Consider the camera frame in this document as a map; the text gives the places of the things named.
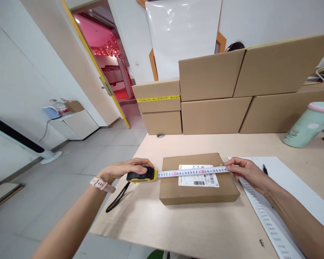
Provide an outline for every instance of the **pink lid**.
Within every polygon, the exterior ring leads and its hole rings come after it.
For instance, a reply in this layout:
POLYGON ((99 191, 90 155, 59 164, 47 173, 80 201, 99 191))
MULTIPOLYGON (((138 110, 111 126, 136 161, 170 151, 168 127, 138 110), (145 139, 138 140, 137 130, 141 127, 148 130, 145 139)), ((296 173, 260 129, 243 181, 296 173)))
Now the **pink lid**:
POLYGON ((324 102, 313 102, 313 103, 310 103, 307 107, 311 110, 315 110, 318 112, 324 112, 324 102))

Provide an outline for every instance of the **whiteboard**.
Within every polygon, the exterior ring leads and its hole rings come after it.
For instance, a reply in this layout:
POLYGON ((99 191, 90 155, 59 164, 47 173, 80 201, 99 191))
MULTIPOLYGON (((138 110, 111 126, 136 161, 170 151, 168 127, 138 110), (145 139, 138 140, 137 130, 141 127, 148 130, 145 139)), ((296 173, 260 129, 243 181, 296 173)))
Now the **whiteboard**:
POLYGON ((179 77, 179 60, 215 52, 222 0, 146 2, 158 80, 179 77))

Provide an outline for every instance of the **yellow door frame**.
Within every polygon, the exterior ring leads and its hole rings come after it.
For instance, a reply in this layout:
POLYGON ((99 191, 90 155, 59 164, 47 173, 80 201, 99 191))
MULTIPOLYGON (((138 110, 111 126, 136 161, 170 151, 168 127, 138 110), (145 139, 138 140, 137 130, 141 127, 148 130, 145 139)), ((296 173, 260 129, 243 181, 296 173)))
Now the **yellow door frame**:
POLYGON ((116 97, 115 97, 115 95, 114 95, 114 92, 113 92, 112 88, 110 87, 110 85, 109 85, 108 82, 106 81, 106 79, 105 79, 105 77, 104 77, 104 74, 103 74, 103 71, 102 71, 102 70, 100 69, 100 67, 98 66, 97 61, 96 61, 96 59, 95 59, 95 57, 94 57, 94 55, 93 55, 93 52, 91 51, 91 49, 90 49, 90 47, 89 47, 87 41, 85 40, 85 37, 84 37, 84 35, 83 35, 81 29, 79 28, 78 24, 76 23, 76 20, 74 19, 74 17, 73 17, 73 15, 72 15, 71 11, 69 10, 69 8, 68 8, 68 6, 67 6, 65 0, 61 0, 61 3, 62 3, 62 6, 64 7, 64 9, 65 9, 65 11, 66 11, 66 14, 67 14, 68 18, 69 18, 70 21, 71 21, 71 23, 72 23, 74 29, 76 30, 76 32, 77 32, 77 34, 78 34, 80 40, 82 41, 84 47, 86 48, 86 51, 88 52, 88 54, 89 54, 89 56, 90 56, 92 62, 94 63, 94 65, 95 65, 97 71, 99 72, 99 74, 100 74, 100 79, 101 79, 101 81, 102 81, 104 87, 106 88, 108 94, 111 95, 111 97, 113 98, 113 101, 114 101, 116 107, 119 109, 122 118, 124 119, 124 121, 125 121, 127 127, 130 129, 131 127, 130 127, 128 121, 126 120, 125 114, 123 113, 123 111, 122 111, 122 109, 121 109, 121 107, 120 107, 120 105, 119 105, 119 103, 118 103, 118 101, 117 101, 117 99, 116 99, 116 97))

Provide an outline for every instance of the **electric kettle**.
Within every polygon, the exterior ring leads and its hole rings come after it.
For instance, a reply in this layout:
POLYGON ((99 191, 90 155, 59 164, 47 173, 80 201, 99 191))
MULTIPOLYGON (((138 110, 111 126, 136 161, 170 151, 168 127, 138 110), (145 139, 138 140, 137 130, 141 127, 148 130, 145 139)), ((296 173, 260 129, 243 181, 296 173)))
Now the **electric kettle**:
POLYGON ((57 119, 61 117, 61 114, 52 106, 43 107, 42 110, 50 119, 57 119))

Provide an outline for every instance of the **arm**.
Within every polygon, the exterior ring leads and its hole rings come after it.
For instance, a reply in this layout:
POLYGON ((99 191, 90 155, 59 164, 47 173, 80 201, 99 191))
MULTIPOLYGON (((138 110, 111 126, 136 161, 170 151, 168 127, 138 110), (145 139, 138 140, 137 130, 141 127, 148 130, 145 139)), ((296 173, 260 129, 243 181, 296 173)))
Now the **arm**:
MULTIPOLYGON (((153 167, 148 159, 135 158, 111 165, 103 169, 97 177, 112 184, 116 178, 120 178, 128 172, 146 173, 147 169, 142 167, 145 164, 153 167)), ((89 185, 85 193, 45 237, 32 258, 73 258, 89 231, 106 195, 105 191, 89 185)))
POLYGON ((293 195, 250 160, 232 158, 225 165, 270 202, 307 258, 324 258, 324 226, 293 195))

